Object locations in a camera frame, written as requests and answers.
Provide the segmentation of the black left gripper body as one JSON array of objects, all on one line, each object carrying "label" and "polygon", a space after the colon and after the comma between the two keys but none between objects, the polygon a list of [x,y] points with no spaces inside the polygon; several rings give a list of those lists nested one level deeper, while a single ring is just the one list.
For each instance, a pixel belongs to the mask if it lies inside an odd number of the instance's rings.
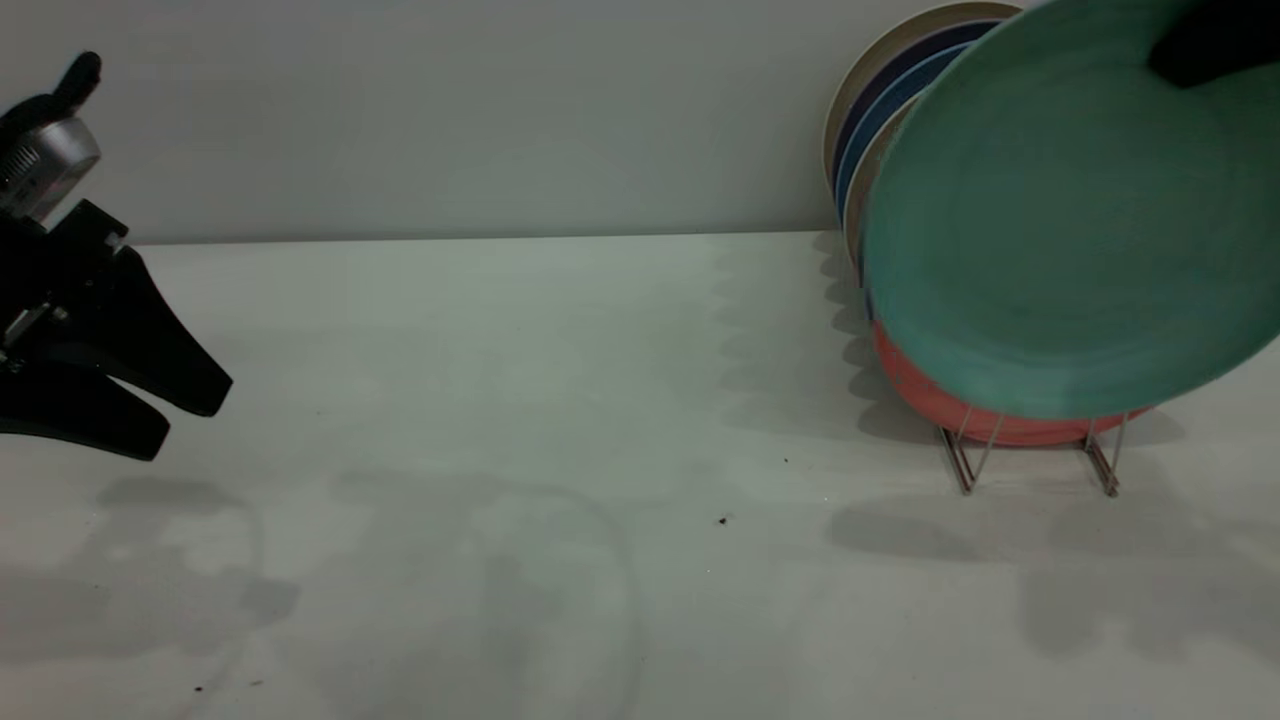
[{"label": "black left gripper body", "polygon": [[3,211],[3,379],[15,380],[55,343],[78,341],[110,286],[104,277],[129,227],[90,200],[78,201],[54,228]]}]

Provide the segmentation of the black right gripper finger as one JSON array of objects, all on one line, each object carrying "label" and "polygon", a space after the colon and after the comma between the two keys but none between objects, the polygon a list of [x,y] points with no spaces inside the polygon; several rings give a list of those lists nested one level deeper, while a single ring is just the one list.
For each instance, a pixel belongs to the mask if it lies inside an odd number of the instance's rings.
[{"label": "black right gripper finger", "polygon": [[1277,60],[1277,1],[1201,1],[1155,44],[1147,65],[1178,88],[1194,88]]}]

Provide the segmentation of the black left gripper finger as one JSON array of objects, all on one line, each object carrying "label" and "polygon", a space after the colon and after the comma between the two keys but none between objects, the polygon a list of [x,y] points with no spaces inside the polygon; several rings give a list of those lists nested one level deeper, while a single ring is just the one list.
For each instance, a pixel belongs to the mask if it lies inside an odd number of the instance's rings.
[{"label": "black left gripper finger", "polygon": [[186,329],[134,250],[115,252],[45,331],[50,359],[97,368],[178,409],[214,416],[230,375]]},{"label": "black left gripper finger", "polygon": [[1,377],[1,433],[33,436],[151,461],[170,423],[106,375],[83,368],[23,368]]}]

